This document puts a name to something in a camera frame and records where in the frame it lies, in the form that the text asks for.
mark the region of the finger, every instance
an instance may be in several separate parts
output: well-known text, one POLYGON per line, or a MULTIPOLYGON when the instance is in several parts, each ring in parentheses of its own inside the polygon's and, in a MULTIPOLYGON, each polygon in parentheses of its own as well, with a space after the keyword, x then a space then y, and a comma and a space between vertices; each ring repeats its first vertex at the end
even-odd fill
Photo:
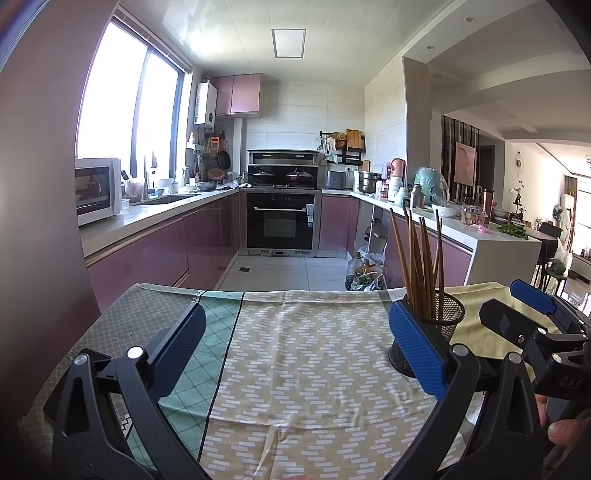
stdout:
POLYGON ((573 447, 585 430, 590 419, 560 420, 548 428, 548 438, 556 445, 573 447))
POLYGON ((538 416, 540 417, 540 425, 544 427, 548 423, 548 415, 546 415, 546 402, 548 397, 544 395, 537 395, 535 404, 538 407, 538 416))

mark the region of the lower cabinet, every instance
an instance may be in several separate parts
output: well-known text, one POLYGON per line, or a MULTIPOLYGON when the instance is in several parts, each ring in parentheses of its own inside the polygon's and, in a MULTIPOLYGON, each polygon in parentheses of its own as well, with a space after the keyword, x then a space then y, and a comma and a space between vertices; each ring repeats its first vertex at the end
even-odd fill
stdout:
POLYGON ((215 288, 238 251, 239 237, 232 220, 238 209, 237 199, 235 194, 183 217, 190 272, 186 288, 215 288))
POLYGON ((320 250, 347 250, 351 198, 333 195, 322 197, 320 214, 320 250))
POLYGON ((88 268, 100 311, 130 286, 213 289, 240 248, 238 194, 209 203, 88 268))
MULTIPOLYGON (((402 245, 407 256, 408 261, 408 225, 404 218, 395 215, 396 225, 402 237, 402 245)), ((437 252, 437 234, 428 231, 429 246, 431 248, 431 256, 435 261, 437 252)), ((394 229, 390 229, 388 237, 388 246, 385 252, 385 276, 388 288, 399 288, 404 286, 404 276, 402 274, 402 263, 398 255, 398 246, 394 229)), ((443 239, 443 271, 445 273, 444 283, 445 287, 457 287, 464 285, 466 275, 470 268, 470 261, 472 256, 464 250, 460 249, 453 243, 443 239)), ((439 279, 436 280, 436 286, 439 287, 439 279)))
POLYGON ((130 286, 172 286, 187 272, 185 230, 181 219, 156 230, 88 268, 101 313, 130 286))

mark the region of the upper cabinet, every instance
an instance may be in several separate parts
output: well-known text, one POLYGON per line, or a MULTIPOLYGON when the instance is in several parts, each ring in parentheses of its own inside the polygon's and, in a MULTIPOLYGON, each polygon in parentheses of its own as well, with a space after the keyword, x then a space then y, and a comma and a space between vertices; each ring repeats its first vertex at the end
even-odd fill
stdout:
POLYGON ((217 88, 216 115, 257 115, 261 101, 260 73, 212 78, 217 88))

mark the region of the blue gripper pad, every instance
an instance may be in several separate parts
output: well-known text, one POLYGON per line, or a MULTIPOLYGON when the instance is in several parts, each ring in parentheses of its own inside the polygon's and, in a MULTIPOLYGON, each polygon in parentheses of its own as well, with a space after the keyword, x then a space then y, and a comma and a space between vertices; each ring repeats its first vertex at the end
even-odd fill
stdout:
POLYGON ((556 305, 550 295, 522 280, 515 280, 509 289, 513 298, 521 300, 543 315, 551 315, 556 311, 556 305))
POLYGON ((150 355, 148 391, 152 400, 158 401, 172 393, 205 333, 206 322, 203 307, 192 302, 150 355))
POLYGON ((397 301, 390 308, 390 330, 423 390, 441 401, 447 393, 445 364, 404 305, 397 301))

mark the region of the window frame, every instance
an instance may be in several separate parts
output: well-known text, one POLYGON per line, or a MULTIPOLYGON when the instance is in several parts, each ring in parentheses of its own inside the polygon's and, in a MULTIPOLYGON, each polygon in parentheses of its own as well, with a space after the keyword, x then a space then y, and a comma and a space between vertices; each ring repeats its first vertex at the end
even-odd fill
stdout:
POLYGON ((147 47, 146 54, 144 57, 144 63, 142 64, 142 71, 139 76, 138 91, 135 97, 134 107, 134 119, 131 129, 131 151, 129 155, 129 174, 132 177, 138 177, 138 159, 137 159, 137 133, 138 133, 138 120, 139 120, 139 107, 142 99, 142 91, 144 90, 145 73, 148 67, 148 61, 150 55, 156 55, 161 60, 164 60, 175 72, 177 72, 177 85, 174 92, 174 103, 173 103, 173 118, 170 126, 170 162, 168 165, 168 173, 170 178, 174 178, 177 170, 177 141, 178 141, 178 122, 180 120, 180 107, 181 107, 181 96, 183 93, 183 82, 185 78, 185 72, 182 71, 177 65, 175 65, 170 59, 162 54, 152 44, 147 42, 144 38, 138 35, 132 28, 129 28, 125 23, 119 20, 117 17, 111 18, 111 23, 116 27, 120 28, 124 32, 133 36, 136 40, 140 41, 147 47))

